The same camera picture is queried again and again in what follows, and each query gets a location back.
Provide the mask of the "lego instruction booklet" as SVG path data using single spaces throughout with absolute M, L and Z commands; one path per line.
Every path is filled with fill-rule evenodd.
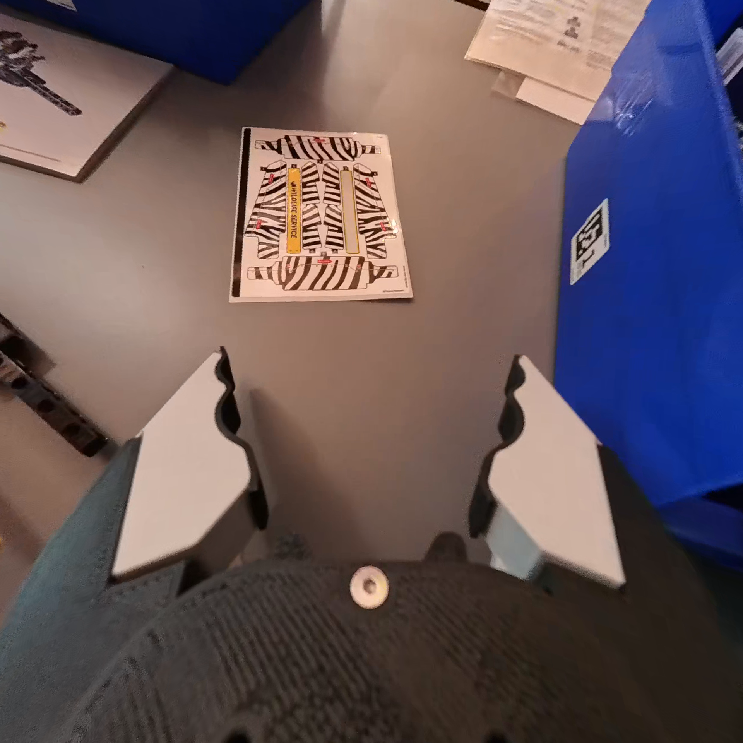
M 81 183 L 173 65 L 1 15 L 1 161 Z

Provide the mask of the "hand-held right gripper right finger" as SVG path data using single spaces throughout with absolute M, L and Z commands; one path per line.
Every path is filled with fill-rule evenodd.
M 511 364 L 498 433 L 468 514 L 469 535 L 486 544 L 489 566 L 534 581 L 554 565 L 622 588 L 599 441 L 525 355 Z

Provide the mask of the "printed paper sheet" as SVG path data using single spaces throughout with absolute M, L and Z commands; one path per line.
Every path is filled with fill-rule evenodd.
M 596 101 L 648 1 L 492 1 L 465 60 Z

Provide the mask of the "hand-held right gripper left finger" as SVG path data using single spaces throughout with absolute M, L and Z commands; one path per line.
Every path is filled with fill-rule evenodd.
M 228 570 L 269 506 L 223 346 L 136 437 L 138 452 L 111 565 L 123 583 L 181 564 L 197 578 Z

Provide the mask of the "blank white paper sheet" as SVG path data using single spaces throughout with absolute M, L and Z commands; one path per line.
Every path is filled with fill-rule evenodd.
M 521 82 L 515 99 L 576 125 L 586 122 L 596 103 L 595 99 L 584 98 L 528 77 Z

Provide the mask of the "multicoloured lego assembly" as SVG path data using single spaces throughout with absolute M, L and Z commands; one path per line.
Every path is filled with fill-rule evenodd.
M 93 458 L 108 437 L 46 379 L 53 363 L 22 330 L 1 316 L 1 385 L 79 454 Z

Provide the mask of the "white marker tag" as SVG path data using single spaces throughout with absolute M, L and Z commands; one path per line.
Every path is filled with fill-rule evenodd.
M 610 247 L 608 198 L 591 211 L 570 241 L 570 285 L 573 286 L 607 253 Z

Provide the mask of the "blue plastic bin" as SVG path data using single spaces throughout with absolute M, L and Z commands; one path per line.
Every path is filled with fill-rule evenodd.
M 229 85 L 309 1 L 2 1 L 191 74 Z
M 741 2 L 650 2 L 570 146 L 554 385 L 688 548 L 741 571 L 741 154 L 716 47 Z M 570 241 L 610 200 L 610 247 Z

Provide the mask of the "zebra striped sticker sheet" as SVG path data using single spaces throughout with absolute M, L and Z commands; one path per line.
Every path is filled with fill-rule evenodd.
M 413 296 L 386 135 L 241 130 L 230 303 Z

